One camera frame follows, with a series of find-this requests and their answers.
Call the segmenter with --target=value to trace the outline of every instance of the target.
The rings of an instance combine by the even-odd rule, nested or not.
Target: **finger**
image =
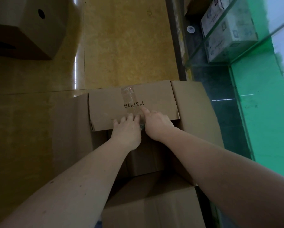
[[[113,127],[116,127],[118,124],[119,124],[119,123],[118,123],[117,119],[114,119],[114,120],[113,120]]]
[[[133,121],[133,114],[128,115],[127,121]]]
[[[126,121],[126,118],[122,117],[121,122],[125,122],[125,121]]]
[[[138,124],[140,124],[140,118],[141,118],[141,116],[140,116],[139,114],[136,115],[136,117],[135,117],[135,122],[138,123]]]
[[[150,112],[149,112],[149,109],[147,109],[146,107],[142,107],[141,110],[142,110],[144,116],[146,116],[147,114],[150,113]]]

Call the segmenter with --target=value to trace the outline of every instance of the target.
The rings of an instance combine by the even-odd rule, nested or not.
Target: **cardboard box flap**
[[[106,228],[205,227],[195,188],[164,171],[123,183],[108,199],[102,223]]]
[[[212,104],[201,82],[172,81],[181,117],[180,129],[224,148]]]
[[[52,149],[55,175],[107,141],[106,131],[91,132],[88,95],[60,101],[53,112]]]
[[[179,119],[170,81],[89,91],[89,112],[93,131],[113,128],[113,120],[133,113],[142,114],[140,107],[160,111],[171,120]]]

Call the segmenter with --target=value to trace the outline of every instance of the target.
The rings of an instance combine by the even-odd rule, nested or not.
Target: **floor tile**
[[[83,93],[0,96],[0,220],[53,178],[52,108]]]
[[[66,36],[53,60],[0,56],[0,95],[84,89],[82,25],[82,7],[70,1]]]
[[[85,87],[178,80],[165,0],[85,0]]]

